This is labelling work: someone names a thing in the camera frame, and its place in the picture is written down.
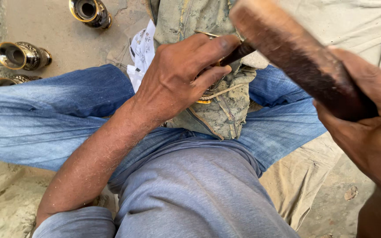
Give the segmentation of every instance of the rope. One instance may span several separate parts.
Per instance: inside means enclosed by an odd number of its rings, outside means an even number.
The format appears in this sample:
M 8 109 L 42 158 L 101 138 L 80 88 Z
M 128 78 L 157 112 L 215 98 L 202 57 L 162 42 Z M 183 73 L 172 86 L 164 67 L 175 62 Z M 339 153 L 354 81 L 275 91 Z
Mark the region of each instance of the rope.
M 233 86 L 233 87 L 231 87 L 231 88 L 225 89 L 225 90 L 220 91 L 220 92 L 218 92 L 218 93 L 216 93 L 216 94 L 213 94 L 213 95 L 211 95 L 211 96 L 208 96 L 208 97 L 201 97 L 200 100 L 210 100 L 210 99 L 213 99 L 213 98 L 215 98 L 215 97 L 218 96 L 218 95 L 222 95 L 222 94 L 224 94 L 224 93 L 227 93 L 228 91 L 233 90 L 233 89 L 235 89 L 235 88 L 238 88 L 238 87 L 240 87 L 240 86 L 242 86 L 242 85 L 245 85 L 245 84 L 237 84 L 237 85 L 235 85 L 235 86 Z

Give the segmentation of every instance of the wrist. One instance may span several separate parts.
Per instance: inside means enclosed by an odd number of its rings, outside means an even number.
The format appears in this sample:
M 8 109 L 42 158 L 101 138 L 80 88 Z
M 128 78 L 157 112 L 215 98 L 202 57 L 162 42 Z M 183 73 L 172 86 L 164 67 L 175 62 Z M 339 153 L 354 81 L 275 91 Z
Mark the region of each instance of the wrist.
M 136 123 L 141 128 L 157 127 L 164 121 L 159 120 L 152 112 L 153 108 L 140 103 L 135 96 L 127 100 L 114 113 L 112 119 Z

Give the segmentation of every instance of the wooden mallet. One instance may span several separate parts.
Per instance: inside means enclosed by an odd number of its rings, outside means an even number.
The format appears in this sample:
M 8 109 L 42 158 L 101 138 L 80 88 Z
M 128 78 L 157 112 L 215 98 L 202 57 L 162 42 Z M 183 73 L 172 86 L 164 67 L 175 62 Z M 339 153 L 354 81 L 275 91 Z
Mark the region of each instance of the wooden mallet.
M 270 0 L 238 0 L 230 19 L 259 50 L 338 118 L 358 121 L 378 116 L 377 107 L 353 82 L 345 67 L 289 14 Z

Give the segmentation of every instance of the black and gold vase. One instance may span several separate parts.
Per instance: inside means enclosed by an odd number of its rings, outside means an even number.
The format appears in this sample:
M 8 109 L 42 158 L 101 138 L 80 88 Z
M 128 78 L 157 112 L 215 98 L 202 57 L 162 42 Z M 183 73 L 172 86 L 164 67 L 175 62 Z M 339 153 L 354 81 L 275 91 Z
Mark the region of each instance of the black and gold vase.
M 36 70 L 52 62 L 51 54 L 27 42 L 0 44 L 0 62 L 9 69 Z
M 26 82 L 30 82 L 30 81 L 34 81 L 38 79 L 41 79 L 41 77 L 16 74 L 9 78 L 0 78 L 0 87 L 22 84 L 22 83 L 26 83 Z
M 100 0 L 69 0 L 73 16 L 85 25 L 108 30 L 112 25 L 111 15 Z

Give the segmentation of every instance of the dirt floor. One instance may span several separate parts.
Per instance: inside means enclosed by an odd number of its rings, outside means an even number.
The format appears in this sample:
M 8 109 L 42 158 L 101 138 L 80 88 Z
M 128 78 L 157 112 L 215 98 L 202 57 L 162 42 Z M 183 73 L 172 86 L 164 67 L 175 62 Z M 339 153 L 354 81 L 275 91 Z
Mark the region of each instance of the dirt floor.
M 103 0 L 114 23 L 108 31 L 99 31 L 77 21 L 66 0 L 0 0 L 0 42 L 27 41 L 47 49 L 53 57 L 49 67 L 33 72 L 13 71 L 0 64 L 0 77 L 13 74 L 51 77 L 105 64 L 105 57 L 118 44 L 120 33 L 146 16 L 141 0 L 127 4 L 125 1 Z M 29 236 L 40 196 L 52 175 L 53 172 L 0 162 L 0 237 Z M 352 186 L 359 193 L 346 201 L 344 194 Z M 321 187 L 299 229 L 300 236 L 355 237 L 357 212 L 372 190 L 373 183 L 343 156 Z
M 347 201 L 345 193 L 353 186 L 358 194 Z M 373 181 L 342 155 L 317 193 L 298 234 L 302 238 L 355 237 L 358 212 L 373 190 Z

